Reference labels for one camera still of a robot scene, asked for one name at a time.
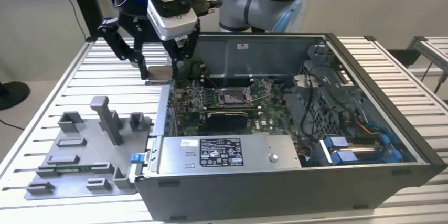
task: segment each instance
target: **motherboard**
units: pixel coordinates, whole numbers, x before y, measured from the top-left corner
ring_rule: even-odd
[[[179,136],[295,135],[280,88],[268,77],[192,80],[176,89]]]

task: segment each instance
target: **white wall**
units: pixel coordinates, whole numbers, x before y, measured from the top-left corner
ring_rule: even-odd
[[[374,35],[388,48],[414,36],[448,36],[448,0],[311,0],[303,31]]]
[[[0,81],[59,79],[84,41],[68,0],[0,0],[0,7]]]

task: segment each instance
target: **floor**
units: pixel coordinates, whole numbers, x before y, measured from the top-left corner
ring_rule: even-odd
[[[18,106],[0,111],[0,119],[10,124],[26,128],[32,117],[35,116],[51,90],[58,81],[30,81],[31,88],[28,98]],[[22,130],[6,126],[0,123],[0,161],[4,159],[14,143],[16,142]]]

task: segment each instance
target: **black pole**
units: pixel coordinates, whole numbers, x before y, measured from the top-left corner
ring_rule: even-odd
[[[87,28],[91,33],[88,40],[96,40],[99,37],[99,26],[103,22],[103,14],[99,6],[99,0],[76,0],[83,13]]]

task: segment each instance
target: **gray 3d-printed holder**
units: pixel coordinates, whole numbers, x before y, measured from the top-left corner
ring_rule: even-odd
[[[146,150],[151,118],[132,113],[120,119],[108,97],[94,97],[100,119],[64,112],[62,131],[27,186],[26,199],[55,199],[136,193],[130,182],[131,155]]]

